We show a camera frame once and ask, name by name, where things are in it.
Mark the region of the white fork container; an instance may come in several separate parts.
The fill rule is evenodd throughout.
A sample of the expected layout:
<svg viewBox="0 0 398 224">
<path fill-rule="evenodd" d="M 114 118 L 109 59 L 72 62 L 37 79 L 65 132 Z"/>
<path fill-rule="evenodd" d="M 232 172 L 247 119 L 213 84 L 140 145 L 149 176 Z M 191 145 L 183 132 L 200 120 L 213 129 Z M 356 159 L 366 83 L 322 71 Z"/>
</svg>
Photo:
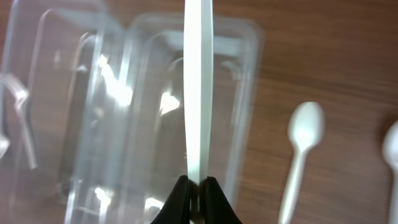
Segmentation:
<svg viewBox="0 0 398 224">
<path fill-rule="evenodd" d="M 30 100 L 30 92 L 22 82 L 11 73 L 5 74 L 2 84 L 14 97 L 14 109 L 21 126 L 28 165 L 30 169 L 35 169 L 37 167 L 37 158 L 35 154 L 34 138 L 27 119 L 27 105 Z"/>
</svg>

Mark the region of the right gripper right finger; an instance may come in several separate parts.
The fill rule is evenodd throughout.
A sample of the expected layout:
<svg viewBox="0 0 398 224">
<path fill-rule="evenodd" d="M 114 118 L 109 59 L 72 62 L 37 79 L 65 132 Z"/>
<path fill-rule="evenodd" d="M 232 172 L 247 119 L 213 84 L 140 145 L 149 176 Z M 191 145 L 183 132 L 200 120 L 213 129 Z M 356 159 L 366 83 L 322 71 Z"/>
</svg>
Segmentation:
<svg viewBox="0 0 398 224">
<path fill-rule="evenodd" d="M 242 224 L 214 177 L 205 180 L 204 194 L 206 224 Z"/>
</svg>

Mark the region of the large white plastic spoon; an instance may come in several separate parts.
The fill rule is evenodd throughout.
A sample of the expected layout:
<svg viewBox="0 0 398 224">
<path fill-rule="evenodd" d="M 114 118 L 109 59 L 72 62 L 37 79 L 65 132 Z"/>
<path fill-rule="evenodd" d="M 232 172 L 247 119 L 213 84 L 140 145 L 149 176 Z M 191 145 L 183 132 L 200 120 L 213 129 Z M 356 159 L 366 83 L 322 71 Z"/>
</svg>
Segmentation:
<svg viewBox="0 0 398 224">
<path fill-rule="evenodd" d="M 389 128 L 384 137 L 382 155 L 393 174 L 389 224 L 397 224 L 397 121 Z"/>
</svg>

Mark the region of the white spoon container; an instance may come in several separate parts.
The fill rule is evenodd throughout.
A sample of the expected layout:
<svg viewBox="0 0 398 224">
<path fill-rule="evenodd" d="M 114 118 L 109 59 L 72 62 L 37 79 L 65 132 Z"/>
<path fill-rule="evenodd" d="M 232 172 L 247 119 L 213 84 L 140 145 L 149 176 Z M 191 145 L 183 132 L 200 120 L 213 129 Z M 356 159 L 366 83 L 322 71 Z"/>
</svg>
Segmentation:
<svg viewBox="0 0 398 224">
<path fill-rule="evenodd" d="M 294 156 L 280 206 L 279 224 L 289 224 L 292 221 L 307 154 L 320 143 L 324 130 L 325 116 L 317 102 L 301 103 L 290 117 L 288 138 L 292 144 Z"/>
</svg>

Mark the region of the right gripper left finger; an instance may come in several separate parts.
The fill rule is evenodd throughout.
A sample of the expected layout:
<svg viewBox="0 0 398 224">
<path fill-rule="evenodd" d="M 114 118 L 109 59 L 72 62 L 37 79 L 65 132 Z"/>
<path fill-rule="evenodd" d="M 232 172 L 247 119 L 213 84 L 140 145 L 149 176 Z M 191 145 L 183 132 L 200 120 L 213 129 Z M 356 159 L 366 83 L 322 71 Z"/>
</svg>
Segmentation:
<svg viewBox="0 0 398 224">
<path fill-rule="evenodd" d="M 174 185 L 164 206 L 151 224 L 189 224 L 190 223 L 190 182 L 181 175 Z"/>
</svg>

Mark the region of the white spoon bowl down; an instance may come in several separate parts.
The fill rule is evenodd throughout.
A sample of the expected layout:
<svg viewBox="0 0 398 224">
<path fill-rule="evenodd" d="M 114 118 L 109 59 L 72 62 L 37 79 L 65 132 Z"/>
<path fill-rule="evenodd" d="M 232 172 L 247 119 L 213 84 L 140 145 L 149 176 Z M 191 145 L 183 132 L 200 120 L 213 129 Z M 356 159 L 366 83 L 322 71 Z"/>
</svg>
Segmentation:
<svg viewBox="0 0 398 224">
<path fill-rule="evenodd" d="M 185 0 L 183 98 L 188 178 L 208 176 L 213 105 L 213 1 Z"/>
</svg>

